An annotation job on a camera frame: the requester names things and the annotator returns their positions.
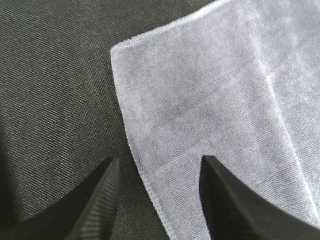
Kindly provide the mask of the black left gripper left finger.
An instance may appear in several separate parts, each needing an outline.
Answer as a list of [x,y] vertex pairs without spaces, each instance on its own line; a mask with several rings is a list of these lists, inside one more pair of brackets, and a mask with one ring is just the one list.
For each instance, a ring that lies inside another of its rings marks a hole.
[[120,198],[120,160],[107,157],[48,209],[3,233],[2,240],[109,240]]

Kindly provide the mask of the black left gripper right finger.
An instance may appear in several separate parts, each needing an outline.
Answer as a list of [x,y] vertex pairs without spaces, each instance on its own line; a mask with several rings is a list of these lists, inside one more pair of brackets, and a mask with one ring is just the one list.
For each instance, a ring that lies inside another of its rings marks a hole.
[[201,159],[199,195],[213,240],[318,240],[320,230],[277,208],[215,156]]

